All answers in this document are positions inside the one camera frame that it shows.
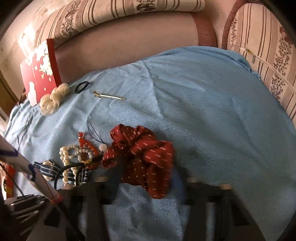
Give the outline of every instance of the red polka dot fabric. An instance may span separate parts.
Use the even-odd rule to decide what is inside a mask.
[[[110,135],[113,143],[104,154],[102,166],[114,167],[125,158],[127,166],[122,182],[141,185],[152,198],[163,198],[173,168],[172,142],[156,140],[154,133],[142,126],[132,128],[120,124]]]

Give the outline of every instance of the red envelope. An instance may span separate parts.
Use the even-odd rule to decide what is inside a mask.
[[[40,102],[45,94],[51,94],[62,82],[54,53],[53,39],[42,42],[20,64],[22,80],[31,106]]]

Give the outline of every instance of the light blue fabric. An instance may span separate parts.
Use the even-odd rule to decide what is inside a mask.
[[[89,87],[74,94],[82,81]],[[232,184],[267,241],[286,228],[296,211],[295,129],[241,55],[178,48],[91,72],[70,89],[51,116],[28,102],[13,109],[5,137],[31,162],[59,161],[59,148],[78,143],[87,121],[108,143],[116,125],[142,125],[174,143],[176,160],[192,176]],[[94,98],[94,90],[127,100]],[[18,183],[26,193],[34,191],[22,178]],[[173,193],[153,200],[128,184],[105,211],[111,240],[181,240],[188,215]]]

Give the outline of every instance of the black hair tie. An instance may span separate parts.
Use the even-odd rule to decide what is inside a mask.
[[[84,82],[81,82],[77,85],[76,89],[75,89],[75,94],[79,94],[81,93],[82,91],[84,91],[87,86],[89,85],[89,82],[88,81],[84,81]]]

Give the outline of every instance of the floral pillow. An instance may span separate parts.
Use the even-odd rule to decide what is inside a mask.
[[[227,48],[243,55],[296,126],[296,49],[276,17],[261,4],[245,4],[228,34]]]

